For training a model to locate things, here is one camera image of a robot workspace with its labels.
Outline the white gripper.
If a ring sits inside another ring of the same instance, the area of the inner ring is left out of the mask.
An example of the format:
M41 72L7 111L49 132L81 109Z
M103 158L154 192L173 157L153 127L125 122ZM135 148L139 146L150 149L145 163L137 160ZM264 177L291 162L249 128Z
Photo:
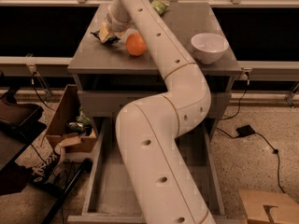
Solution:
M115 17L113 14L107 13L106 22L102 22L99 28L100 37L113 35L113 37L121 38L126 33L126 30L130 26L130 23L130 17L126 17L122 21L120 18Z

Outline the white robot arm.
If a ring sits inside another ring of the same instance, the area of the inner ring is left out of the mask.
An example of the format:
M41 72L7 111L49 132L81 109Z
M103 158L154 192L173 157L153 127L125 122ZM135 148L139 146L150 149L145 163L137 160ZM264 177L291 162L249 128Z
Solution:
M211 106L202 71L150 0L113 0L106 22L113 33L135 24L167 87L125 105L116 118L119 150L146 223L216 224L175 142Z

